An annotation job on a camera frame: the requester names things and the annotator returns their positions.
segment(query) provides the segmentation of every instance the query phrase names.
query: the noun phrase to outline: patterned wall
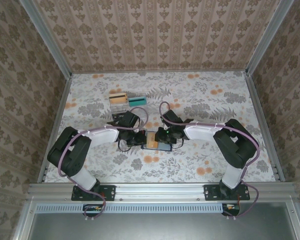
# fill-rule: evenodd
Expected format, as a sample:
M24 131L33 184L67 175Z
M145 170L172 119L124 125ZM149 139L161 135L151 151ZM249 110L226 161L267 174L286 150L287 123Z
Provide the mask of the patterned wall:
M74 73L243 69L279 0L35 0Z
M295 0L253 79L288 181L300 199L300 0Z
M18 0L0 0L0 239L37 181L65 79Z

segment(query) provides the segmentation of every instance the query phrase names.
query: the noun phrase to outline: gray leaf pattern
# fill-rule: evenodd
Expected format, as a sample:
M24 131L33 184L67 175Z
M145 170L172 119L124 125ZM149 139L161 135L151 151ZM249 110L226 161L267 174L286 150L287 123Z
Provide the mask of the gray leaf pattern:
M259 160L249 167L245 180L275 180L254 107L249 95L243 95L249 91L242 72L73 74L58 133L67 126L78 130L104 126L112 119L109 93L120 92L126 92L129 97L146 95L144 107L149 121L145 129L149 131L162 126L158 111L162 101L167 101L182 120L192 118L203 123L239 120L261 149ZM166 105L162 106L162 112L167 109ZM140 147L121 152L116 142L106 143L89 149L84 164L102 183L218 182L227 166L214 141L199 140L187 140L182 148L172 152ZM63 182L64 179L50 165L45 181Z

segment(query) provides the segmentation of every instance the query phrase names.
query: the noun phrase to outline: black cable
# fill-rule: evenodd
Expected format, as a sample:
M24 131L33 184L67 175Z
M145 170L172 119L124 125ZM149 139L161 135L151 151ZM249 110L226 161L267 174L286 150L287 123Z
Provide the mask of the black cable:
M130 147L128 150L123 151L123 150L120 148L120 141L121 141L121 140L118 141L118 149L119 149L121 152L124 152L124 153L125 153L125 152L128 152L128 151L131 149L131 147Z
M179 148L181 148L184 145L184 142L185 142L185 140L182 138L182 144L181 144L181 146L173 147L172 149L179 149Z

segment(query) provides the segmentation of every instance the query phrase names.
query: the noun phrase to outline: metal bracket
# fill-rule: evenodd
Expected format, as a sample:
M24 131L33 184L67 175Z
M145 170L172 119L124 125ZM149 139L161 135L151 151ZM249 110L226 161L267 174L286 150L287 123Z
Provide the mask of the metal bracket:
M231 196L229 196L228 199L222 197L219 184L204 185L203 188L204 188L204 197L206 201L222 201L222 200L237 201L238 196L240 201L250 200L248 187L244 184L238 185L236 191Z
M114 201L116 196L116 186L115 185L100 185L98 192L103 196L106 201ZM101 201L96 195L87 193L81 190L79 187L74 186L71 194L72 201Z

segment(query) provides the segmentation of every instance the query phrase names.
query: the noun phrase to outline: floral tablecloth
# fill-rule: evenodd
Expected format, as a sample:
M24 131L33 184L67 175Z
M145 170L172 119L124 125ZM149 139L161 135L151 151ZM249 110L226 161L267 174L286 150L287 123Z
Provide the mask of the floral tablecloth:
M162 126L158 107L170 103L183 120L224 123L237 119L257 139L261 155L245 176L246 181L274 181L246 81L239 71L148 72L74 74L59 127L75 129L100 127L111 118L109 93L125 92L129 97L146 94L149 122L146 129ZM116 143L91 148L86 167L102 183L193 183L218 182L227 162L215 142L188 140L172 152L132 147L121 152ZM57 168L48 167L45 182L66 182Z

